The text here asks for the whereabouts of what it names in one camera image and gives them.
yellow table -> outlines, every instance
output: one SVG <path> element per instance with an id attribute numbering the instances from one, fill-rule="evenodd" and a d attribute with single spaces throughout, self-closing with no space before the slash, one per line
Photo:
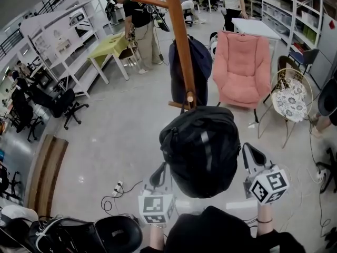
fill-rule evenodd
<path id="1" fill-rule="evenodd" d="M 109 83 L 107 80 L 105 74 L 101 70 L 101 65 L 104 63 L 106 57 L 108 55 L 112 55 L 115 58 L 115 61 L 122 71 L 122 74 L 126 80 L 129 79 L 127 72 L 125 71 L 125 68 L 121 62 L 121 60 L 118 58 L 121 52 L 126 49 L 131 44 L 126 38 L 125 33 L 119 33 L 116 35 L 109 35 L 107 36 L 102 42 L 92 51 L 92 53 L 89 54 L 88 58 L 91 60 L 99 74 L 101 75 L 102 79 L 106 84 Z"/>

white cube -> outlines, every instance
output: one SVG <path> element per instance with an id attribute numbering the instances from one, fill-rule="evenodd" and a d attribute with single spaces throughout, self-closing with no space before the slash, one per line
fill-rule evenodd
<path id="1" fill-rule="evenodd" d="M 139 213 L 146 224 L 165 224 L 174 210 L 174 198 L 168 195 L 138 196 Z"/>
<path id="2" fill-rule="evenodd" d="M 279 200 L 289 188 L 284 170 L 263 173 L 255 177 L 249 191 L 256 196 L 262 205 Z"/>

electrical outlet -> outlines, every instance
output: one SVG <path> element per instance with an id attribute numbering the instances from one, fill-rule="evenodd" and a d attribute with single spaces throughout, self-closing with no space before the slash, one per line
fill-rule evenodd
<path id="1" fill-rule="evenodd" d="M 316 177 L 317 177 L 318 180 L 321 180 L 324 177 L 326 177 L 326 169 L 322 169 L 321 173 L 319 173 L 319 171 L 318 171 Z"/>
<path id="2" fill-rule="evenodd" d="M 119 194 L 119 192 L 122 193 L 122 185 L 123 185 L 123 182 L 118 181 L 117 185 L 115 186 L 114 190 L 112 191 L 112 197 L 116 197 L 117 194 Z"/>

railing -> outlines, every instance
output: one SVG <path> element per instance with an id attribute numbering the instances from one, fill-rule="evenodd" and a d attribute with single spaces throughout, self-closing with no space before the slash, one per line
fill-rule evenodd
<path id="1" fill-rule="evenodd" d="M 23 39 L 20 29 L 16 30 L 11 34 L 1 45 L 0 45 L 0 60 L 5 57 L 5 55 Z"/>
<path id="2" fill-rule="evenodd" d="M 49 0 L 48 2 L 43 2 L 43 8 L 40 9 L 38 15 L 53 12 L 58 6 L 60 6 L 66 0 Z"/>

wooden board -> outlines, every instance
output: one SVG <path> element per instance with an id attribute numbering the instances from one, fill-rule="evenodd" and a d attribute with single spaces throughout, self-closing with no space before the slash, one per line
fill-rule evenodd
<path id="1" fill-rule="evenodd" d="M 50 216 L 57 176 L 67 147 L 66 140 L 56 139 L 42 177 L 42 187 L 39 188 L 36 209 L 39 216 Z"/>
<path id="2" fill-rule="evenodd" d="M 32 176 L 31 188 L 29 190 L 28 208 L 30 209 L 36 210 L 37 208 L 36 204 L 38 203 L 39 198 L 38 189 L 42 186 L 42 177 L 44 176 L 46 165 L 55 141 L 56 138 L 53 135 L 48 134 L 42 144 Z"/>

